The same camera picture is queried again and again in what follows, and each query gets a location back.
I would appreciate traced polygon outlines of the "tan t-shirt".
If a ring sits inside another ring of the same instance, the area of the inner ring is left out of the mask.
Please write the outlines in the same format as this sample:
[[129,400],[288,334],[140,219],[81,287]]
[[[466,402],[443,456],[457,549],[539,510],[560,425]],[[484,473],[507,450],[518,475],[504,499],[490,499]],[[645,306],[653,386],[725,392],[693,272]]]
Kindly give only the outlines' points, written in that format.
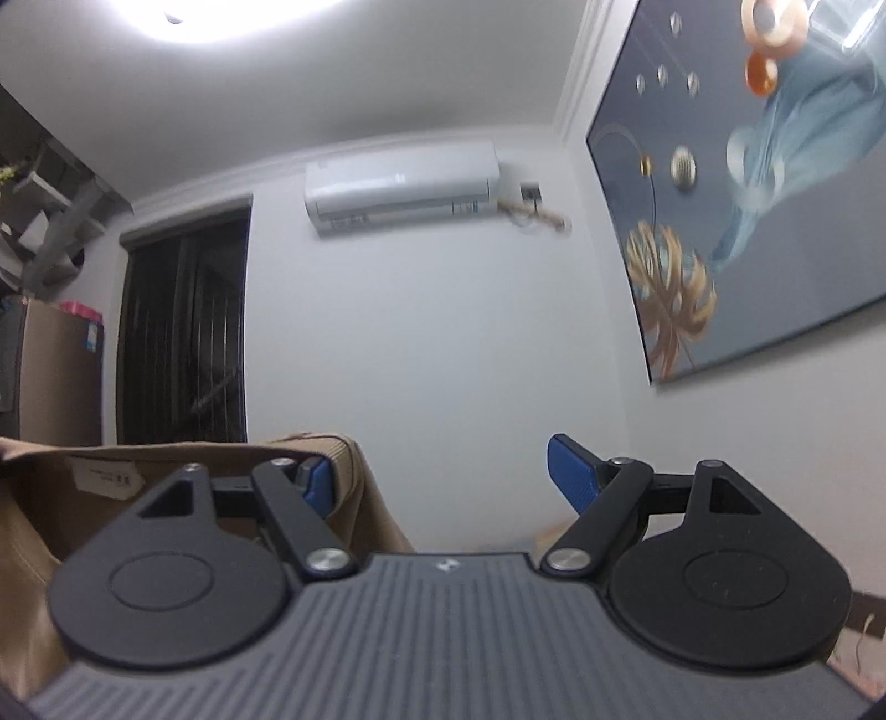
[[278,443],[63,449],[2,444],[2,687],[44,690],[72,661],[189,671],[251,650],[312,578],[404,553],[362,450]]

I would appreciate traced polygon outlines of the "dark window door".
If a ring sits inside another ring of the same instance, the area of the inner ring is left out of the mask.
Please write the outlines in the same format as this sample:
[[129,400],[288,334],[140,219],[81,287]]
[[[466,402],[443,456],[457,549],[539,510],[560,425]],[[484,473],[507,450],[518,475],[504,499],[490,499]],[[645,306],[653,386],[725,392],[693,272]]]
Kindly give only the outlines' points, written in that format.
[[251,199],[240,198],[122,235],[120,444],[246,440],[251,214]]

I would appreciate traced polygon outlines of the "brown cardboard box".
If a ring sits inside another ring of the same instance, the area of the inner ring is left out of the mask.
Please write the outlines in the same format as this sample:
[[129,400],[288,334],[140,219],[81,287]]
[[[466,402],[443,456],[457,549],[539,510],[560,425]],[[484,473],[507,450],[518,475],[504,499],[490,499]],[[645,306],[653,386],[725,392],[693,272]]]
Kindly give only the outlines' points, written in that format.
[[46,301],[23,304],[18,440],[59,447],[102,442],[104,327]]

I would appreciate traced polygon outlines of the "framed gold leaf painting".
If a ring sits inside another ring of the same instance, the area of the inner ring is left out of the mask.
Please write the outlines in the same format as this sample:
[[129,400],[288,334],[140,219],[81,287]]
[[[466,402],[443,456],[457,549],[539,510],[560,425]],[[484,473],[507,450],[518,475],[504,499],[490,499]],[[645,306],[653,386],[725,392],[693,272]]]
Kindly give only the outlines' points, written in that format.
[[586,144],[652,383],[883,300],[882,3],[640,3]]

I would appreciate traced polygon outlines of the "wall power socket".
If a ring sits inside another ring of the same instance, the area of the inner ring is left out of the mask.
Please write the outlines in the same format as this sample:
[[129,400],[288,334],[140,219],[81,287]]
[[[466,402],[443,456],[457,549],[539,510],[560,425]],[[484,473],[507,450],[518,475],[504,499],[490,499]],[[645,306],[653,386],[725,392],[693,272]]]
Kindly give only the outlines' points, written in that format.
[[532,201],[532,203],[536,203],[536,201],[540,200],[540,187],[538,183],[523,183],[521,184],[521,198],[524,199],[526,203]]

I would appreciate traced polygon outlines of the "white wall air conditioner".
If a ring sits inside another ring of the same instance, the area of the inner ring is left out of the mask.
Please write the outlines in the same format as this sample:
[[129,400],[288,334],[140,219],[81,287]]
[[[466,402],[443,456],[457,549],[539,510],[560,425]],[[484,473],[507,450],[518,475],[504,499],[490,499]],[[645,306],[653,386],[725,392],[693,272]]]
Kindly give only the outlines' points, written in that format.
[[319,233],[350,233],[491,212],[500,180],[493,142],[396,147],[311,163],[303,201]]

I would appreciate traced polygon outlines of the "grey wall shelf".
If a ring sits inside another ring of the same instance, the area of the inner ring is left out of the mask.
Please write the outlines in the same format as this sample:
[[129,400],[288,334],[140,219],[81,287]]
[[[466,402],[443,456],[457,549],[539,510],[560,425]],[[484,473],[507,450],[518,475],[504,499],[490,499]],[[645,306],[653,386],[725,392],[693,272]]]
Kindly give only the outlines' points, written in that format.
[[131,204],[2,93],[2,294],[45,297]]

